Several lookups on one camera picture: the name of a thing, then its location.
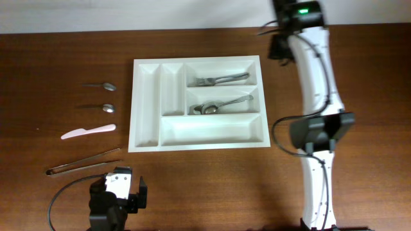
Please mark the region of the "metal kitchen tongs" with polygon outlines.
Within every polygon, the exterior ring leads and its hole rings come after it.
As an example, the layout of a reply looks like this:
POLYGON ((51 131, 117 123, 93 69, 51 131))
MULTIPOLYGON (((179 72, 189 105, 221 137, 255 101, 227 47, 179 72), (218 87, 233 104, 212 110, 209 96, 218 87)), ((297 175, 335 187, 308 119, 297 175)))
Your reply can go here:
POLYGON ((81 170, 85 170, 85 169, 90 169, 93 167, 100 167, 100 166, 105 166, 108 164, 113 164, 116 162, 121 162, 121 160, 110 160, 110 161, 104 161, 104 162, 99 162, 99 163, 93 163, 93 164, 89 164, 89 165, 84 165, 84 163, 86 162, 90 162, 92 160, 95 160, 97 158, 100 157, 104 157, 108 154, 120 151, 121 148, 114 148, 113 150, 109 150, 109 151, 105 151, 103 153, 99 153, 97 155, 91 156, 91 157, 87 157, 87 158, 83 158, 71 163, 67 163, 67 164, 62 164, 60 166, 56 166, 56 167, 52 167, 49 168, 45 171, 45 175, 46 176, 60 176, 60 175, 65 175, 68 173, 73 173, 76 171, 81 171, 81 170))

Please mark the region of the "pink plastic knife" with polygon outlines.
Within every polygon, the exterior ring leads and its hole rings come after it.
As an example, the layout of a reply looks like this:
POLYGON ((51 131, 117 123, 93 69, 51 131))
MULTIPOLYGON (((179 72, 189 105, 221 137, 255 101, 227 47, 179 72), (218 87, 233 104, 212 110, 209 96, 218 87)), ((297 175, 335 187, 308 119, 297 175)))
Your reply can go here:
POLYGON ((89 134, 92 134, 92 133, 111 132, 111 131, 114 131, 115 129, 116 129, 115 124, 108 124, 108 125, 105 125, 105 126, 92 128, 92 129, 89 129, 89 130, 86 130, 84 128, 79 128, 79 129, 72 130, 70 132, 67 132, 67 133, 63 134, 60 138, 62 140, 64 140, 64 139, 70 139, 70 138, 78 137, 78 136, 82 136, 82 135, 89 135, 89 134))

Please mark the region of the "large metal spoon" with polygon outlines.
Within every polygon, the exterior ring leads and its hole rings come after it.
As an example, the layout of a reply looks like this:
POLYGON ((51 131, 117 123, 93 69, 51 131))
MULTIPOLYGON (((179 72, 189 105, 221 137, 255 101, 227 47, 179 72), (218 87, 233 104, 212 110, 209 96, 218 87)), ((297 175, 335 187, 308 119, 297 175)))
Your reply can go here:
POLYGON ((189 108, 189 115, 202 115, 202 107, 203 105, 192 105, 189 108))
POLYGON ((200 113, 202 115, 204 114, 216 114, 217 111, 224 106, 227 105, 231 105, 231 104, 235 104, 235 103, 242 103, 244 101, 249 101, 249 100, 253 100, 254 97, 252 95, 246 95, 246 96, 242 96, 239 97, 237 99, 231 100, 231 101, 226 101, 226 102, 210 102, 210 103, 206 103, 204 105, 202 105, 201 109, 200 109, 200 113))

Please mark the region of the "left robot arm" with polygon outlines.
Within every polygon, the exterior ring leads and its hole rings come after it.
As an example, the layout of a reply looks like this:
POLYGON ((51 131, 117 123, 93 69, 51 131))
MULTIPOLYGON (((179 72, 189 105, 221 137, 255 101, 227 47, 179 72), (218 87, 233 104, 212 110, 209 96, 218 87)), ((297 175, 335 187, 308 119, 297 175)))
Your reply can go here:
POLYGON ((121 231, 129 214, 147 206, 148 186, 139 178, 139 190, 131 193, 132 168, 116 167, 94 182, 89 189, 91 230, 121 231))

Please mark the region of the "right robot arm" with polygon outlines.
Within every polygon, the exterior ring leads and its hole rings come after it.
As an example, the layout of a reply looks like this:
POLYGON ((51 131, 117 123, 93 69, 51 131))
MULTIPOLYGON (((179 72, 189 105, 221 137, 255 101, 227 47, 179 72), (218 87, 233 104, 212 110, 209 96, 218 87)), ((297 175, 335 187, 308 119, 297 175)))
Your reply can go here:
POLYGON ((304 182, 303 230, 338 230, 332 202, 332 168, 337 143, 354 124, 338 93, 329 53, 329 29, 318 1, 274 1, 278 28, 269 57, 297 65, 303 113, 289 121, 304 182))

